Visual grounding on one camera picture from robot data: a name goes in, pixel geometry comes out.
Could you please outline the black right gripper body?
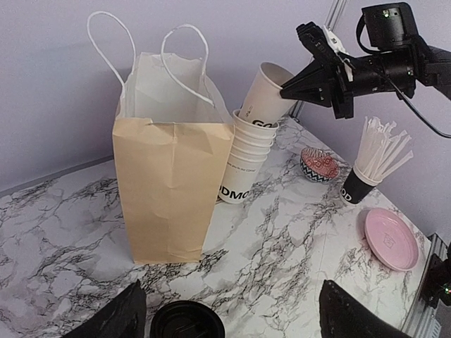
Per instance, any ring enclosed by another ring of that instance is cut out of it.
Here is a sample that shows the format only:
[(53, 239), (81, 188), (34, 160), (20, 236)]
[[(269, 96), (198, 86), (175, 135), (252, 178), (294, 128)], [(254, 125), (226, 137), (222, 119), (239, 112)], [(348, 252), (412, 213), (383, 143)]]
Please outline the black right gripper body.
[(353, 57), (338, 53), (342, 64), (335, 71), (331, 105), (337, 119), (354, 117), (354, 98), (384, 92), (411, 99), (416, 89), (414, 62), (408, 49)]

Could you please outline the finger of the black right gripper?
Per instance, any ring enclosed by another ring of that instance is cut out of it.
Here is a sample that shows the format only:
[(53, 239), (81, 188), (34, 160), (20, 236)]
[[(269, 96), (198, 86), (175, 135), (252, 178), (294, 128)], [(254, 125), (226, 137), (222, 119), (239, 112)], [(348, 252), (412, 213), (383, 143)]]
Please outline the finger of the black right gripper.
[(336, 76), (297, 75), (282, 85), (280, 96), (331, 108), (338, 103), (337, 83)]
[(282, 88), (317, 88), (335, 83), (334, 62), (314, 59), (306, 68), (282, 85)]

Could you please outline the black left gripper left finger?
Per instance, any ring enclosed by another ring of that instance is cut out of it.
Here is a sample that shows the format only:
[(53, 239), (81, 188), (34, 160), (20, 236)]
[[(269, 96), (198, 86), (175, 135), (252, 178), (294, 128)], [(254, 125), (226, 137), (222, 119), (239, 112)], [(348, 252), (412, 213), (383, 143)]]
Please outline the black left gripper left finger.
[(137, 280), (63, 338), (144, 337), (146, 313), (146, 294)]

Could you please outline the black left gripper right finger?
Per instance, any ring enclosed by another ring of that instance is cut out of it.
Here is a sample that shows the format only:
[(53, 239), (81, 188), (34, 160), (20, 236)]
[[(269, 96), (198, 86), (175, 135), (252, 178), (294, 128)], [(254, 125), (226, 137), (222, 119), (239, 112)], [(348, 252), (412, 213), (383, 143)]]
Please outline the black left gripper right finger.
[(322, 337), (406, 337), (408, 334), (374, 315), (332, 280), (324, 280), (319, 295)]

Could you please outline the white paper coffee cup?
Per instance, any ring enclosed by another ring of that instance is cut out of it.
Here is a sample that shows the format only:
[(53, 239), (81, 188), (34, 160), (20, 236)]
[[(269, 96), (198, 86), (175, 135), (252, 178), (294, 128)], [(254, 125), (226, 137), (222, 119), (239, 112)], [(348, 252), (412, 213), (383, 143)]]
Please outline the white paper coffee cup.
[(296, 103), (280, 96), (282, 85), (293, 77), (290, 71), (275, 63), (261, 63), (241, 106), (239, 118), (260, 127), (272, 127)]

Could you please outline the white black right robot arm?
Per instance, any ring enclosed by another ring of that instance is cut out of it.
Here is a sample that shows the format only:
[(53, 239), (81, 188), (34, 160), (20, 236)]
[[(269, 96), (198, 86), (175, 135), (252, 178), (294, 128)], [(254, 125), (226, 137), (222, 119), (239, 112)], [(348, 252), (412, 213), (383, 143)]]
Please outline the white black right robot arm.
[(409, 4), (364, 7), (356, 37), (363, 31), (371, 46), (355, 58), (326, 28), (313, 22), (299, 25), (297, 36), (313, 60), (283, 84), (280, 96), (332, 108), (337, 119), (353, 117), (358, 96), (394, 92), (406, 101), (417, 83), (450, 96), (450, 52), (427, 45)]

